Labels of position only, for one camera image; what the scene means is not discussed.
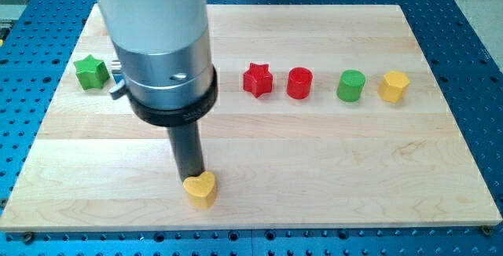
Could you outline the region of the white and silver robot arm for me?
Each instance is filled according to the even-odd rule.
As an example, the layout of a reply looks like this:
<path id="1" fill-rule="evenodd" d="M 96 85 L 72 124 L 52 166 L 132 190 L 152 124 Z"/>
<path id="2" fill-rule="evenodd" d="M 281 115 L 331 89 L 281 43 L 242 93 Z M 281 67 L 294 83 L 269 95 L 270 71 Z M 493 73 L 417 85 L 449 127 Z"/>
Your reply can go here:
<path id="1" fill-rule="evenodd" d="M 122 80 L 113 99 L 156 126 L 183 126 L 208 113 L 217 94 L 207 0 L 97 0 Z"/>

